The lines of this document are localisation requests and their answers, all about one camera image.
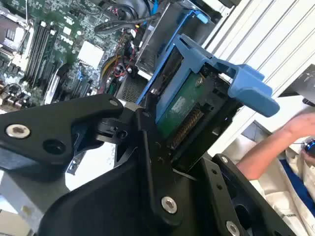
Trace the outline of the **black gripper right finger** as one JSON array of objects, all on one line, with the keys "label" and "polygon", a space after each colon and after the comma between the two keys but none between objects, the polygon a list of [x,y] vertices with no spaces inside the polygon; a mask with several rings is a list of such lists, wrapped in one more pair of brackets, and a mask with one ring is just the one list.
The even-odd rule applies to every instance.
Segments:
[{"label": "black gripper right finger", "polygon": [[202,158],[197,167],[220,236],[295,234],[226,156]]}]

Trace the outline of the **person hand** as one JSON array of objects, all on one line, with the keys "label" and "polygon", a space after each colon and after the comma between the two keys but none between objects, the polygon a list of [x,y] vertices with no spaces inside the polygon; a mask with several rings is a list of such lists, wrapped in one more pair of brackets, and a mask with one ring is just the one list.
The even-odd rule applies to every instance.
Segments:
[{"label": "person hand", "polygon": [[298,139],[315,135],[315,114],[301,114],[292,118],[283,126],[283,131],[288,137],[289,144]]}]

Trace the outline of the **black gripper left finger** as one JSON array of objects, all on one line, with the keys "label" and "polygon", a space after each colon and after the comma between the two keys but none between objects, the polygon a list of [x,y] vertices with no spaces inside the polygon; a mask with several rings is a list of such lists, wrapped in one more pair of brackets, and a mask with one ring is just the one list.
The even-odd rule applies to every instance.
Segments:
[{"label": "black gripper left finger", "polygon": [[151,212],[157,213],[156,197],[162,195],[162,207],[176,213],[176,202],[169,196],[175,185],[173,170],[164,158],[165,144],[154,118],[108,94],[1,115],[0,168],[34,182],[55,182],[75,155],[105,142],[118,146],[118,166],[129,160],[139,163]]}]

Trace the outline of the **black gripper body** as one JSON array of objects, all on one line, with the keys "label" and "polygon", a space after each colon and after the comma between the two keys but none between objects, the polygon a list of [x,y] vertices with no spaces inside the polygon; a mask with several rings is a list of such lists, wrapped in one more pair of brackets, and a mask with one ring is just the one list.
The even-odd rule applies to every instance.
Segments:
[{"label": "black gripper body", "polygon": [[210,236],[219,233],[211,206],[210,177],[221,175],[217,164],[201,160],[193,175],[173,173],[169,196],[174,214],[156,197],[152,213],[139,163],[129,160],[62,196],[45,213],[40,236]]}]

